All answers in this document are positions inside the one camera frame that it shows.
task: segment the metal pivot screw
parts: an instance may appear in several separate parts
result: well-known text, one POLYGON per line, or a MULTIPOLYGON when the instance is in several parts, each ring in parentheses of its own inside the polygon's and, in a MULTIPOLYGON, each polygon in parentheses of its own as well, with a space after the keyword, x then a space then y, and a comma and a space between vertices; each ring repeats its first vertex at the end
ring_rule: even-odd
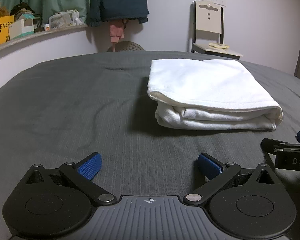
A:
POLYGON ((198 202, 202 198, 198 194, 189 194, 189 195, 186 196, 186 199, 189 200, 189 201, 191 201, 191 202, 198 202))
POLYGON ((114 196, 111 194, 102 194, 98 197, 98 199, 102 202, 110 202, 114 199, 114 196))

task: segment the hanging jacket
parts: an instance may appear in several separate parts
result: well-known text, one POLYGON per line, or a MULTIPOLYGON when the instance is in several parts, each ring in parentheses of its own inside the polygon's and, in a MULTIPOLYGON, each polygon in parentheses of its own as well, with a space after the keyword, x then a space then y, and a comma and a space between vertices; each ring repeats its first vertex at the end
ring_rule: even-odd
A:
POLYGON ((91 26, 113 19, 138 19, 141 24, 148 14, 147 0, 90 0, 91 26))

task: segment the chair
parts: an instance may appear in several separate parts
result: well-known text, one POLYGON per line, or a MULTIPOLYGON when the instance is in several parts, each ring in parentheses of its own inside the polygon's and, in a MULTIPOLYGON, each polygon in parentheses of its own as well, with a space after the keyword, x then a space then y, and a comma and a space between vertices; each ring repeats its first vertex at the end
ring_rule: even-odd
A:
POLYGON ((196 43, 197 30, 219 33, 223 45, 223 7, 210 1, 193 1, 193 37, 191 51, 202 54, 240 59, 243 55, 230 49, 219 49, 208 44, 196 43))

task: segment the folded white towel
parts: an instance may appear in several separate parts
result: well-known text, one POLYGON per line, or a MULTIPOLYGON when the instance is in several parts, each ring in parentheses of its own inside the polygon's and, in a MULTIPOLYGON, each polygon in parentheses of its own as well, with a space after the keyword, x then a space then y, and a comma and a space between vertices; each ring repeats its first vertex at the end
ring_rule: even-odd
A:
POLYGON ((238 61, 152 60, 148 95, 162 126, 191 130, 272 129, 282 109, 238 61))

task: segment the white box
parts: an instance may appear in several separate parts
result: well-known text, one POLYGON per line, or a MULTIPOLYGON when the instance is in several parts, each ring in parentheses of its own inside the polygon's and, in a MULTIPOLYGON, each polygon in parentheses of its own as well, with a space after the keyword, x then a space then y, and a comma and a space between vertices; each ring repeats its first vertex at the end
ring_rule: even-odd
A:
POLYGON ((34 33, 33 16, 23 14, 13 24, 9 25, 10 40, 34 33))

